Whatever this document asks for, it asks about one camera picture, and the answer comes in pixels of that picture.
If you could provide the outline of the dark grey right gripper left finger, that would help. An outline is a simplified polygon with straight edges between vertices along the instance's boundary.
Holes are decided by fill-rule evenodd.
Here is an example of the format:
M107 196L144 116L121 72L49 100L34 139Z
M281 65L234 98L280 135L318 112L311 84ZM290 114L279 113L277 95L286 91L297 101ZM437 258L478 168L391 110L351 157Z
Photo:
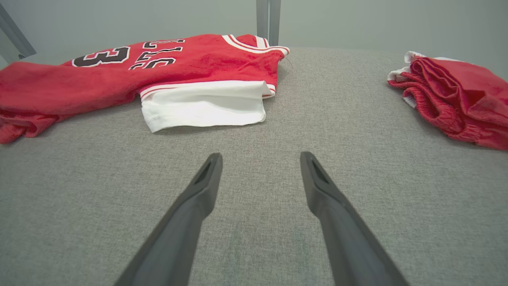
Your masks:
M202 222L213 211L223 156L212 153L143 243L117 286L186 286Z

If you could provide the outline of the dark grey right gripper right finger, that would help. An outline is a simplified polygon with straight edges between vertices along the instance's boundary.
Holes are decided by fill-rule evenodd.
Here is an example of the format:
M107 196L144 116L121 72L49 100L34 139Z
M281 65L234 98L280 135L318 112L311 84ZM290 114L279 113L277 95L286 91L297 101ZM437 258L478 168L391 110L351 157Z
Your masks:
M319 219L337 286L406 286L395 263L311 152L301 152L307 204Z

